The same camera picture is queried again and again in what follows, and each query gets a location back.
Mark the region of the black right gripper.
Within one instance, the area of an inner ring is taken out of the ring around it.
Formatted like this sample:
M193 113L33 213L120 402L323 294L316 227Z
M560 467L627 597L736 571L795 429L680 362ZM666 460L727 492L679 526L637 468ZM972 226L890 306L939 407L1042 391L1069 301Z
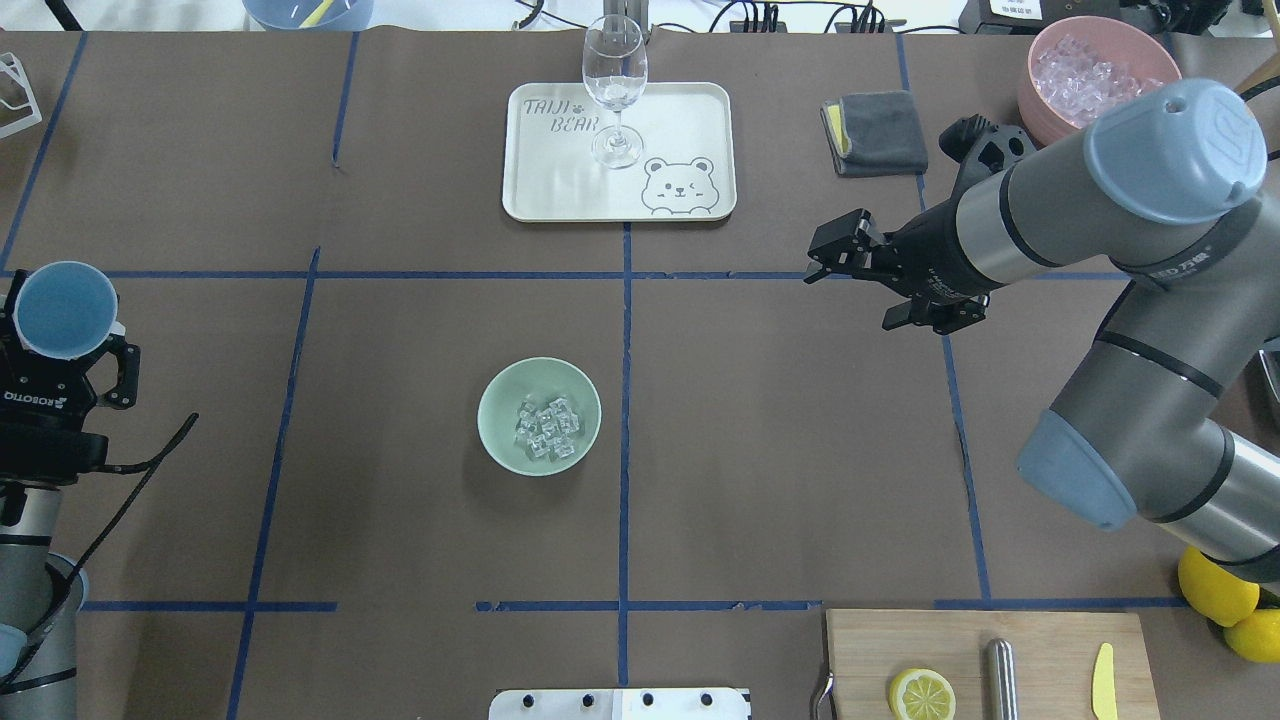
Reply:
M882 328L929 327L950 334L983 322L993 281L978 272L961 250L957 200L922 213L886 236L868 210L854 210L818 225L808 249L805 284L832 275L888 284L906 299L888 309ZM892 266L877 266L870 256L886 246Z

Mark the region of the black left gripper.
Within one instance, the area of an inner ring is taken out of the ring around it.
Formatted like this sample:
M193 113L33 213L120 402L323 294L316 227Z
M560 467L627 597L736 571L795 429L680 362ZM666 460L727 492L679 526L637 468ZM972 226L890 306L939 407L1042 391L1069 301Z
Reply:
M58 360L23 348L15 323L23 284L12 281L1 305L3 479L70 486L88 473L128 471L108 462L108 437L84 430L84 420L96 407L137 405L140 347L127 342L125 327L115 320L83 357ZM116 360L116 379L99 392L88 373L105 355Z

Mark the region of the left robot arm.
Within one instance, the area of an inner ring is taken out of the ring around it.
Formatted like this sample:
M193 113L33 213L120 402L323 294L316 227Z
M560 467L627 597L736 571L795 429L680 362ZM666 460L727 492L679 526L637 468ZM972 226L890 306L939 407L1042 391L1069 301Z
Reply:
M96 407L129 407L138 350L109 278L83 263L17 272L3 297L3 716L77 715L81 562L51 551L65 487L108 466L84 429Z

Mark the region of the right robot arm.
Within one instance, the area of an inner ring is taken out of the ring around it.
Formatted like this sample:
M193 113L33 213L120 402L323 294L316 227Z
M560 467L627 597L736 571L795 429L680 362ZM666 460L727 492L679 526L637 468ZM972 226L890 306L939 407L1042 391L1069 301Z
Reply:
M1277 197L1244 99L1179 79L987 167L895 232L859 209L819 225L806 282L892 290L882 327L948 334L1005 286L1107 258L1126 288L1018 457L1042 495L1115 530L1140 516L1245 582L1277 591L1277 459L1211 419L1277 347Z

